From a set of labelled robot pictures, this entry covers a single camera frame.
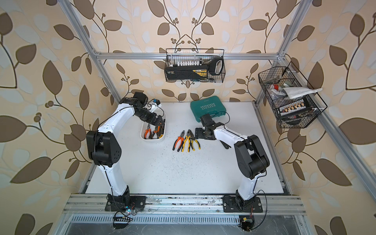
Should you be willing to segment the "white plastic storage box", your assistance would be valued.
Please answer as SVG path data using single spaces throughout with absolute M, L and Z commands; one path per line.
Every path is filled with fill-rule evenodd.
M 141 128 L 140 137 L 146 143 L 160 143 L 165 139 L 166 115 L 162 111 L 155 111 L 157 116 L 161 116 L 163 120 L 162 126 L 154 126 L 144 122 Z

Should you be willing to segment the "yellow black long-nose pliers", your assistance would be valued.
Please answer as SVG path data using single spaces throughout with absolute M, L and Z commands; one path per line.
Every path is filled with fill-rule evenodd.
M 190 136 L 190 148 L 195 151 L 195 148 L 194 148 L 194 143 L 196 143 L 198 145 L 198 149 L 201 149 L 200 147 L 200 143 L 198 142 L 198 140 L 195 139 L 195 136 L 194 134 L 192 133 L 191 130 L 188 131 L 189 132 L 189 136 Z

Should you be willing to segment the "orange black combination pliers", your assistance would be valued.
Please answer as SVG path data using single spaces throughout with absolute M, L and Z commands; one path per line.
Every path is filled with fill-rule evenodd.
M 177 151 L 179 152 L 183 147 L 184 140 L 185 140 L 185 130 L 181 132 L 180 136 L 175 141 L 172 150 L 174 151 L 177 149 Z

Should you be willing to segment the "yellow black combination pliers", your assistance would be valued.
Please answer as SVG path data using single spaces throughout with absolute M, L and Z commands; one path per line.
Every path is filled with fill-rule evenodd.
M 185 150 L 187 152 L 190 151 L 190 147 L 191 147 L 191 134 L 192 134 L 192 131 L 189 129 L 187 131 L 187 135 L 186 135 L 186 137 L 184 139 L 184 142 L 183 142 L 183 146 L 182 146 L 182 149 L 181 149 L 182 152 L 184 152 Z

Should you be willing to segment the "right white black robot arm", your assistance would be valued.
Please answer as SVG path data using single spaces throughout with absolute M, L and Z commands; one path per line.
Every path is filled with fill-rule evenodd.
M 222 123 L 195 129 L 195 137 L 204 140 L 217 140 L 235 151 L 239 170 L 244 178 L 236 191 L 236 202 L 244 206 L 254 201 L 256 185 L 267 175 L 269 158 L 256 135 L 244 136 L 232 131 Z

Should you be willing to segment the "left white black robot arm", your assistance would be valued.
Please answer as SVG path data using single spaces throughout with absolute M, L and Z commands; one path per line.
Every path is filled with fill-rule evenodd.
M 131 205 L 129 186 L 124 181 L 118 164 L 121 147 L 117 136 L 133 116 L 148 124 L 162 126 L 163 117 L 154 112 L 160 107 L 161 103 L 158 99 L 149 102 L 147 95 L 136 92 L 131 98 L 122 98 L 115 112 L 102 122 L 98 129 L 88 131 L 86 134 L 89 158 L 99 167 L 107 181 L 108 200 L 112 205 L 119 207 Z

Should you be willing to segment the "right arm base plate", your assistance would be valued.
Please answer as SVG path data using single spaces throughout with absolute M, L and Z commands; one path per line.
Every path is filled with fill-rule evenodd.
M 230 213 L 262 213 L 263 208 L 259 197 L 254 196 L 244 201 L 240 196 L 225 195 L 222 197 L 224 212 Z

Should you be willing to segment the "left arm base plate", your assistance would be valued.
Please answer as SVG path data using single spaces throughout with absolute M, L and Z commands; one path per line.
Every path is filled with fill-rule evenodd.
M 105 211 L 116 212 L 126 210 L 143 209 L 146 205 L 146 196 L 112 196 L 107 194 Z

